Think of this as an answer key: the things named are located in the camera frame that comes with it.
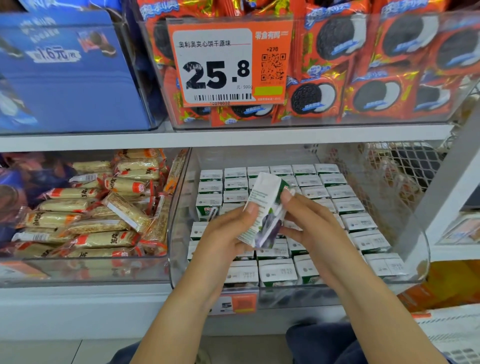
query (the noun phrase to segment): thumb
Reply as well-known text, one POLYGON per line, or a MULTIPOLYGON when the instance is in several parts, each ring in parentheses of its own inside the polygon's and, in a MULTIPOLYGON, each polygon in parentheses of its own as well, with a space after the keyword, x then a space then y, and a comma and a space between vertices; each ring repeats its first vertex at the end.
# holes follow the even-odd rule
POLYGON ((258 205, 249 202, 237 218, 218 229, 218 234, 225 240, 235 239, 253 225, 257 216, 258 205))
POLYGON ((323 221, 312 210, 305 206, 299 199, 294 198, 290 191, 285 188, 280 196, 283 207, 292 215, 306 230, 315 231, 323 221))

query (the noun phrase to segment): hand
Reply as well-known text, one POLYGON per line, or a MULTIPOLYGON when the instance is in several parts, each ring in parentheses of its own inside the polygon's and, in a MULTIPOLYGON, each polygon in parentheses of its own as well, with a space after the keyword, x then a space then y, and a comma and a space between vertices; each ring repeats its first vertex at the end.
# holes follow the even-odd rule
POLYGON ((249 203, 245 211, 238 207, 209 222, 177 287, 196 289, 197 299, 210 309, 220 296, 233 259, 253 250, 237 237, 253 225, 257 216, 258 206, 249 203))
POLYGON ((365 264, 355 246, 330 210, 300 194, 292 196, 285 189, 281 201, 287 210, 285 219, 303 231, 282 226, 280 233, 301 243, 325 283, 339 293, 344 290, 342 273, 345 267, 364 271, 365 264))

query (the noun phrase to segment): price tag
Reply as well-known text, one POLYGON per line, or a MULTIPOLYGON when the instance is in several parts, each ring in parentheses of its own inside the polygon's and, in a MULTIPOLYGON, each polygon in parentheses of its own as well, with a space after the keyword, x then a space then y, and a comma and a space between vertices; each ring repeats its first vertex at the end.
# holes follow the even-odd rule
POLYGON ((184 107, 283 103, 292 20, 181 22, 168 32, 184 107))
POLYGON ((209 315, 251 314, 257 310, 258 292, 224 294, 209 315))
POLYGON ((0 263, 0 279, 48 278, 48 275, 23 262, 0 263))

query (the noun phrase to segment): forearm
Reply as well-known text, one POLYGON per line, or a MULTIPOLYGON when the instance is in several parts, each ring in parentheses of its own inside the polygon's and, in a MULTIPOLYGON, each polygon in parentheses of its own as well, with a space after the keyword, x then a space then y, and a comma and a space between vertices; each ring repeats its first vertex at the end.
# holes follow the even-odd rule
POLYGON ((370 364, 447 364, 380 278, 363 272, 341 282, 340 300, 370 364))
POLYGON ((142 339, 131 364, 194 363, 208 310, 204 299, 180 281, 142 339))

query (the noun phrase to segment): person's left hand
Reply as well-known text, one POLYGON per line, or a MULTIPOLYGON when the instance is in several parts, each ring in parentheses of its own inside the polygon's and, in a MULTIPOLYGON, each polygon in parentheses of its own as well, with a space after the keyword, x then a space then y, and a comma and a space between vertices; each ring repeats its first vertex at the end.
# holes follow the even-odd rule
POLYGON ((220 296, 233 259, 253 248, 237 237, 247 231, 258 216, 258 206, 249 203, 208 223, 197 249, 177 287, 195 290, 196 297, 209 310, 220 296))

